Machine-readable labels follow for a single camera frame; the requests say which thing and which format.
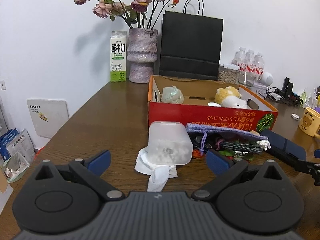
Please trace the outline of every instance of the green milk carton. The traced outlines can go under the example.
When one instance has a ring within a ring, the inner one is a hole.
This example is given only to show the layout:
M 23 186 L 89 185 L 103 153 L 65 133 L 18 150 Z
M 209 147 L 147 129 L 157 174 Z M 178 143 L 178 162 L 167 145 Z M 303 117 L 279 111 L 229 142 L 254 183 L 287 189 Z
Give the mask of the green milk carton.
M 127 32 L 113 31 L 110 38 L 110 81 L 126 79 Z

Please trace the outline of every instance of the purple ceramic vase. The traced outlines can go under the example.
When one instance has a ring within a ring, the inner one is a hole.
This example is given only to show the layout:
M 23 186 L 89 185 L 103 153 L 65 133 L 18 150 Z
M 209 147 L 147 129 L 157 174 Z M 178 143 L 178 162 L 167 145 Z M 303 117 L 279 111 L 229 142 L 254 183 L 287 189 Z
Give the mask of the purple ceramic vase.
M 134 28 L 129 30 L 127 60 L 130 65 L 129 80 L 149 83 L 153 74 L 153 62 L 157 57 L 158 30 Z

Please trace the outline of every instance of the glass jar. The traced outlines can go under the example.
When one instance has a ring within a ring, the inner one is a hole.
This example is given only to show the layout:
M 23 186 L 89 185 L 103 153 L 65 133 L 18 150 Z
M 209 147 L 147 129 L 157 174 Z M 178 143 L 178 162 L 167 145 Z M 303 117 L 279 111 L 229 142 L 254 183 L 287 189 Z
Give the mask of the glass jar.
M 230 84 L 236 84 L 238 81 L 239 66 L 224 64 L 219 65 L 218 81 L 223 81 Z
M 239 84 L 244 85 L 246 87 L 253 87 L 255 77 L 255 73 L 248 71 L 239 71 L 238 82 Z

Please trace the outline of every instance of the plush mouse toy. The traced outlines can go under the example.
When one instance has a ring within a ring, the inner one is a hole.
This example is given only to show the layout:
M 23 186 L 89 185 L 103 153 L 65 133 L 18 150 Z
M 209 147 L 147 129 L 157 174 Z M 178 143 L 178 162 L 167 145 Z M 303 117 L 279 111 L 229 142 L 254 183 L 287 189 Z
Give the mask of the plush mouse toy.
M 248 109 L 246 100 L 241 100 L 241 95 L 235 87 L 218 88 L 215 101 L 222 107 Z

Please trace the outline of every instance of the tissue paper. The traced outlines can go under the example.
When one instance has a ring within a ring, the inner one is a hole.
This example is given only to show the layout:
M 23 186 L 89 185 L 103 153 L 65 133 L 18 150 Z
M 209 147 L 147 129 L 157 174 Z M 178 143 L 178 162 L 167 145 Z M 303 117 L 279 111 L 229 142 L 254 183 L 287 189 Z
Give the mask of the tissue paper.
M 135 170 L 150 175 L 148 192 L 160 192 L 169 178 L 176 178 L 177 170 L 175 165 L 158 165 L 150 163 L 147 159 L 148 148 L 140 150 Z

